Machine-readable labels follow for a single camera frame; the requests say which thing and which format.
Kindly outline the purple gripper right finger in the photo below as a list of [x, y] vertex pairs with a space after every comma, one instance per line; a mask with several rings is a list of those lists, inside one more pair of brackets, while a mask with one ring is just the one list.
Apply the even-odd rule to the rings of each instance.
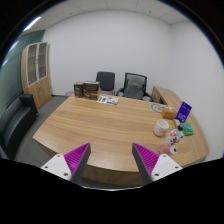
[[158, 155], [137, 143], [132, 144], [132, 154], [143, 185], [150, 184], [182, 169], [169, 155]]

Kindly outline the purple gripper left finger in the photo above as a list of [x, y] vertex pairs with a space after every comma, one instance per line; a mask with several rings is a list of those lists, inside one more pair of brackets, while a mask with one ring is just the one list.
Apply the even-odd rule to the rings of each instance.
[[79, 183], [90, 154], [91, 145], [86, 143], [65, 155], [56, 154], [42, 169], [70, 182]]

